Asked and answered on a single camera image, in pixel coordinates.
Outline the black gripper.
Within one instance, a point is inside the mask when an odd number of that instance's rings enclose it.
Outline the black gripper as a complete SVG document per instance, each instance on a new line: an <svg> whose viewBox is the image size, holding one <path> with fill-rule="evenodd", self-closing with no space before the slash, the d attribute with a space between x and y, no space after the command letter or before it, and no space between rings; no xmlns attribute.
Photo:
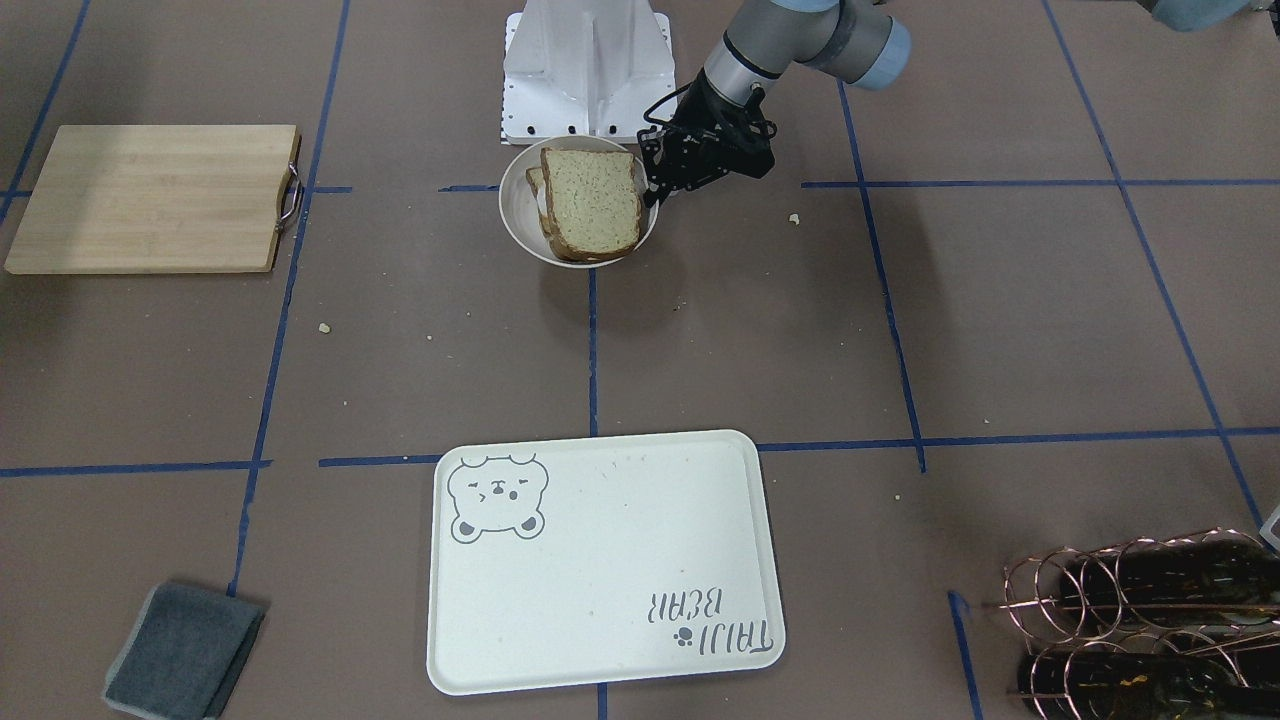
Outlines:
<svg viewBox="0 0 1280 720"><path fill-rule="evenodd" d="M692 192L727 174L759 179L774 167L776 123L762 113L765 86L748 85L748 99L726 99L704 72L649 106L637 132L645 209L677 191Z"/></svg>

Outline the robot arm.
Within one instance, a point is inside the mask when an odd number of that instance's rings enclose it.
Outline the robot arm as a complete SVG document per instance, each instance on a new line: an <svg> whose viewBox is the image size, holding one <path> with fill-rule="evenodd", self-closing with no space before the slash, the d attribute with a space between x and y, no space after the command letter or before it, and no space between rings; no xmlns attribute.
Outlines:
<svg viewBox="0 0 1280 720"><path fill-rule="evenodd" d="M873 1L745 1L695 78L657 100L637 132L645 206L728 174L774 167L765 96L792 65L882 90L905 69L908 27Z"/></svg>

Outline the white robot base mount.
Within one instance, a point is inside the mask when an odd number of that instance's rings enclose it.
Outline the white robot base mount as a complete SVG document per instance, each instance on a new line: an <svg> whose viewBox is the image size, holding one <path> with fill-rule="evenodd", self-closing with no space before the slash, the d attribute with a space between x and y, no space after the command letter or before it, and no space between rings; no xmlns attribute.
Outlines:
<svg viewBox="0 0 1280 720"><path fill-rule="evenodd" d="M504 26L500 141L635 145L675 101L669 18L648 1L527 1Z"/></svg>

